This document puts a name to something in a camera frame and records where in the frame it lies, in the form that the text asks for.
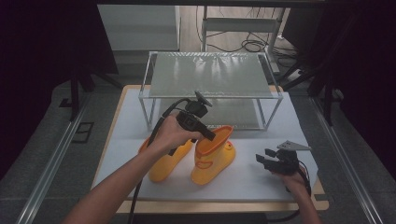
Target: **human arm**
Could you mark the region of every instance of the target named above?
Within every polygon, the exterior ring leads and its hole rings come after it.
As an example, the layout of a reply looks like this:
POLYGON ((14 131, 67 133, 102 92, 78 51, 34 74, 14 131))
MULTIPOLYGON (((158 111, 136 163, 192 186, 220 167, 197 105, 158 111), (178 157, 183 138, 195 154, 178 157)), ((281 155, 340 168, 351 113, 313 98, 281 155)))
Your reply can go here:
POLYGON ((303 178, 297 172, 294 175, 276 174, 282 178, 285 186, 290 190, 294 200, 297 202, 300 209, 300 216, 304 224, 321 224, 322 221, 318 216, 317 209, 312 203, 311 197, 308 194, 303 178))
POLYGON ((160 157, 189 139, 200 138, 200 133, 182 129, 177 123, 176 115, 168 116, 154 141, 93 188, 78 202, 63 223, 108 223, 160 157))

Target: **metal rail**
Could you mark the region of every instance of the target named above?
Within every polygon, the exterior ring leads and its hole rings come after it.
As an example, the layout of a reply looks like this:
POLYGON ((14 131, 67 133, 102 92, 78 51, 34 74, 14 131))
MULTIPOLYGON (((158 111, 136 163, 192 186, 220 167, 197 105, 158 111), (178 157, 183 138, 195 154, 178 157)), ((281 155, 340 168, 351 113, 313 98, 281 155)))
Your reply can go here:
POLYGON ((332 143, 332 148, 334 149, 334 153, 337 159, 340 161, 341 167, 343 168, 346 178, 349 181, 353 191, 355 192, 358 201, 361 203, 361 208, 363 212, 366 214, 367 219, 372 224, 382 224, 383 221, 380 215, 377 212, 375 204, 370 197, 367 189, 361 182, 358 174, 355 171, 351 161, 349 160, 346 150, 340 143, 338 136, 333 127, 329 126, 326 119, 322 115, 322 108, 318 101, 318 98, 310 97, 311 104, 314 106, 320 124, 322 125, 324 132, 326 133, 327 137, 329 138, 330 142, 332 143))
POLYGON ((49 162, 47 163, 46 168, 35 184, 35 188, 29 196, 28 201, 23 207, 20 216, 17 219, 18 224, 20 223, 32 223, 35 219, 35 215, 44 200, 44 197, 47 194, 48 189, 50 188, 50 184, 52 183, 53 177, 55 177, 59 166, 61 165, 62 159, 64 158, 64 154, 67 151, 67 148, 72 141, 73 135, 76 132, 76 129, 84 115, 85 109, 87 107, 88 102, 90 101, 91 94, 86 93, 81 102, 81 108, 78 111, 76 118, 74 121, 70 121, 64 135, 58 143, 58 146, 55 148, 51 157, 49 158, 49 162))

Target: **glass box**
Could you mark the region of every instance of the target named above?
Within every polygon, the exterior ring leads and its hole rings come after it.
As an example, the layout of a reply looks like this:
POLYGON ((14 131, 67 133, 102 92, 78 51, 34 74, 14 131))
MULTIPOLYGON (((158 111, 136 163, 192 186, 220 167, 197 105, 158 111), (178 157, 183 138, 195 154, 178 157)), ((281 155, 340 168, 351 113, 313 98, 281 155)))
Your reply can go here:
POLYGON ((213 105, 201 118, 209 129, 266 131, 283 99, 265 53, 151 52, 139 92, 148 129, 178 99, 195 99, 195 91, 213 105))

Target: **forearm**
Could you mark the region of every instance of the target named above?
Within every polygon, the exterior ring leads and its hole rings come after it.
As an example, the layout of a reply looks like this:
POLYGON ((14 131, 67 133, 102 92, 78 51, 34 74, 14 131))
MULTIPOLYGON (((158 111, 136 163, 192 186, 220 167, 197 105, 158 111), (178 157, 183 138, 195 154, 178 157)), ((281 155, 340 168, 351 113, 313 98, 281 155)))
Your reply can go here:
POLYGON ((128 194, 161 157, 156 150, 150 149, 136 155, 93 188, 73 208, 64 223, 108 223, 128 194))
POLYGON ((311 197, 305 188, 296 189, 293 192, 294 200, 300 209, 300 216, 304 224, 321 224, 317 209, 312 203, 311 197))

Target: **yellow boot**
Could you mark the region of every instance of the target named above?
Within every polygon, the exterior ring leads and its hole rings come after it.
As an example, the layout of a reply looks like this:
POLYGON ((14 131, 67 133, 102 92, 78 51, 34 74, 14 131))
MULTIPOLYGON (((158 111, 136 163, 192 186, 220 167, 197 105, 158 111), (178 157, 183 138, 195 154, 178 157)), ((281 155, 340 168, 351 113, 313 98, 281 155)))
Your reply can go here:
POLYGON ((216 134, 213 141, 200 140, 195 147, 195 166, 191 172, 194 183, 204 185, 209 183, 235 158, 235 148, 227 139, 233 132, 232 126, 222 126, 213 130, 216 134))
MULTIPOLYGON (((139 152, 146 149, 148 146, 149 139, 143 143, 143 145, 139 148, 139 152)), ((173 156, 164 155, 159 160, 157 160, 151 169, 148 171, 148 178, 152 182, 160 182, 166 179, 176 165, 183 159, 184 156, 189 153, 192 147, 192 141, 187 141, 183 146, 177 148, 175 154, 173 156)))

